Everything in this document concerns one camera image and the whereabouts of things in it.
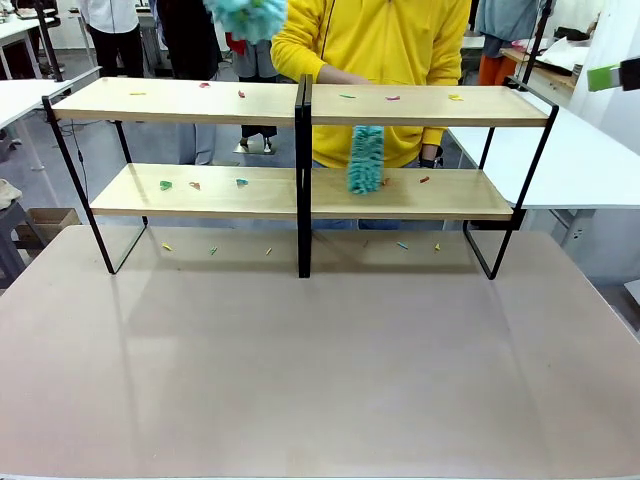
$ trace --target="teal fluffy duster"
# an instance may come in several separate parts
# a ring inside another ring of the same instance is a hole
[[[287,0],[203,0],[234,40],[271,40],[287,19]]]
[[[351,161],[347,170],[351,193],[376,192],[384,168],[384,127],[358,125],[353,129]]]

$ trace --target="wristwatch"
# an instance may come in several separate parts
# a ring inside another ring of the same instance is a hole
[[[434,158],[433,160],[427,160],[426,158],[422,158],[420,157],[420,160],[418,161],[420,168],[443,168],[444,167],[444,160],[442,160],[442,154],[444,153],[444,150],[442,149],[442,147],[438,147],[438,152],[436,153],[436,158]]]

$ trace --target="orange pants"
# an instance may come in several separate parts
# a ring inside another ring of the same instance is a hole
[[[485,55],[480,60],[478,85],[502,85],[505,77],[516,73],[516,62],[507,58],[489,58]]]

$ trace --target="gray floor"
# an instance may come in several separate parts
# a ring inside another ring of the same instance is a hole
[[[66,79],[88,70],[88,59],[84,53],[60,53],[59,61],[66,65]],[[222,65],[222,80],[236,80],[229,64]],[[6,178],[22,190],[21,203],[25,209],[32,207],[73,207],[86,223],[86,215],[73,188],[69,173],[64,165],[60,150],[56,145],[51,127],[44,121],[42,111],[33,112],[25,121],[42,163],[43,172],[30,170],[29,159],[24,149],[12,152],[9,159],[0,164],[0,178]],[[72,154],[76,156],[76,146],[71,135],[69,122],[61,122],[66,141]],[[176,163],[176,132],[173,124],[127,123],[125,133],[134,162],[138,163]],[[115,127],[108,122],[74,122],[74,131],[78,146],[84,158],[87,175],[89,199],[95,198],[124,166],[124,157],[118,142]],[[294,135],[292,129],[279,129],[274,138],[277,151],[274,155],[241,155],[233,153],[240,137],[240,127],[219,125],[214,164],[262,167],[294,166]],[[445,162],[455,168],[460,150],[450,139],[445,139]],[[99,217],[103,224],[132,224],[137,219],[126,217]],[[185,218],[153,218],[153,225],[166,226],[211,226],[222,228],[295,228],[293,222],[269,220],[211,220]],[[405,228],[440,228],[440,222],[406,222]]]

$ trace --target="yellow hoodie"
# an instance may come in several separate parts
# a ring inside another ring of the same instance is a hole
[[[276,70],[294,80],[312,74],[315,81],[328,63],[376,84],[456,85],[470,4],[471,0],[289,0],[289,17],[273,38],[271,57]],[[385,165],[402,167],[415,160],[423,144],[439,145],[443,132],[444,128],[386,128]],[[345,167],[351,136],[350,127],[314,127],[314,160]]]

